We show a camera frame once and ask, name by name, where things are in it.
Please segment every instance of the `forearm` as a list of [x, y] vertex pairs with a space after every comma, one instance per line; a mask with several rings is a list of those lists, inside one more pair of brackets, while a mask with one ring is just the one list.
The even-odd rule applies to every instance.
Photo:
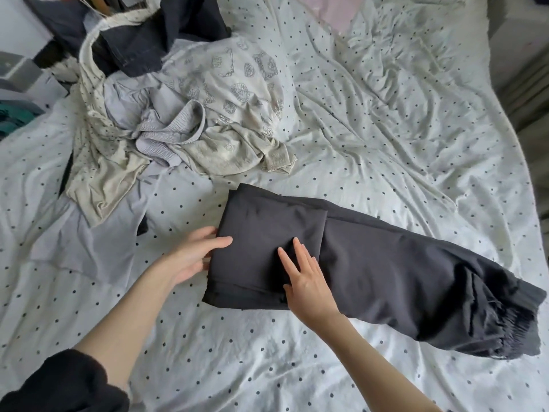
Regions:
[[372, 412], [440, 412], [343, 315], [330, 318], [316, 331], [347, 369]]
[[75, 346], [101, 363], [109, 384], [126, 389], [135, 361], [172, 287], [163, 266], [152, 265]]

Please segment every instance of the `right hand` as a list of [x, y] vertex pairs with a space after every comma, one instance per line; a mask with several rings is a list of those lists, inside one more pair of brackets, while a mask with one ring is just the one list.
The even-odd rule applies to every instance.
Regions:
[[297, 237], [293, 243], [299, 270], [284, 249], [278, 248], [278, 256], [292, 283], [284, 285], [288, 307], [303, 324], [316, 332], [326, 320], [341, 314], [318, 261], [309, 255]]

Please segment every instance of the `white polka dot fabric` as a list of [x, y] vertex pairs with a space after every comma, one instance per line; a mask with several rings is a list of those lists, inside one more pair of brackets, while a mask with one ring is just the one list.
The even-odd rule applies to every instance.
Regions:
[[[278, 52], [293, 99], [279, 129], [298, 163], [290, 176], [209, 179], [185, 166], [166, 175], [149, 232], [128, 237], [139, 250], [131, 280], [187, 232], [217, 224], [228, 190], [247, 182], [457, 243], [547, 290], [528, 171], [489, 84], [486, 0], [424, 1], [365, 0], [348, 34], [336, 35], [295, 0], [219, 0], [229, 26]], [[0, 143], [0, 395], [73, 346], [126, 291], [26, 261], [51, 217], [77, 107], [62, 100]], [[131, 376], [134, 410], [368, 410], [292, 314], [215, 309], [200, 302], [205, 285], [201, 273], [170, 294]], [[541, 355], [512, 361], [353, 323], [443, 410], [545, 412], [548, 320], [545, 302]]]

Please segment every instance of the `bed sheet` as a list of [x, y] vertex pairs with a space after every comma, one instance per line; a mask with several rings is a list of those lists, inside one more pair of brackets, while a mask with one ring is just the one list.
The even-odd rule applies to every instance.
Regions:
[[[490, 88], [486, 0], [365, 0], [333, 34], [295, 0], [219, 0], [226, 23], [275, 54], [286, 80], [290, 176], [259, 169], [165, 176], [135, 240], [132, 281], [185, 233], [217, 224], [246, 182], [320, 197], [448, 240], [549, 290], [528, 169]], [[81, 106], [70, 96], [0, 143], [0, 395], [73, 346], [126, 291], [27, 261], [48, 226]], [[132, 409], [366, 411], [336, 357], [288, 312], [216, 309], [205, 273], [177, 286], [131, 376]], [[443, 352], [353, 321], [443, 410], [549, 411], [542, 353], [501, 361]]]

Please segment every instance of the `left hand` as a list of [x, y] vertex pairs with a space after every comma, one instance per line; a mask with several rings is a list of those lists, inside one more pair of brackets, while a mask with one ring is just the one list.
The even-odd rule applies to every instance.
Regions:
[[207, 270], [209, 263], [203, 258], [209, 257], [211, 250], [227, 247], [233, 242], [232, 237], [213, 237], [216, 232], [217, 228], [212, 226], [193, 231], [169, 253], [161, 256], [155, 265], [172, 276], [174, 286]]

